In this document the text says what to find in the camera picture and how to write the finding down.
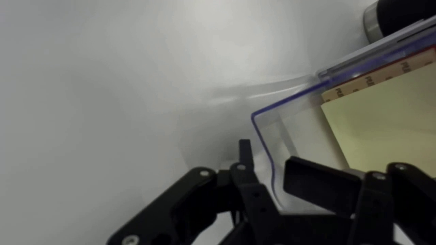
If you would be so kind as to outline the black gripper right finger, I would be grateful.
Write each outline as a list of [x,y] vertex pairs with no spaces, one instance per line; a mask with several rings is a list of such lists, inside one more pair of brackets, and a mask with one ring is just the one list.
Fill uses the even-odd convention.
[[436,180],[414,165],[392,162],[358,179],[291,157],[283,191],[349,218],[347,245],[395,245],[395,225],[415,245],[436,245]]

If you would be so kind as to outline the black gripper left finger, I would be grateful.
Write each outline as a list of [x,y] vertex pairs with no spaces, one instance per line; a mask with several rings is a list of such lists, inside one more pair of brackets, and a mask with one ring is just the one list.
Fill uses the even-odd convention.
[[114,232],[106,245],[192,245],[229,214],[233,229],[219,245],[290,245],[267,188],[257,180],[251,142],[238,142],[229,171],[195,168]]

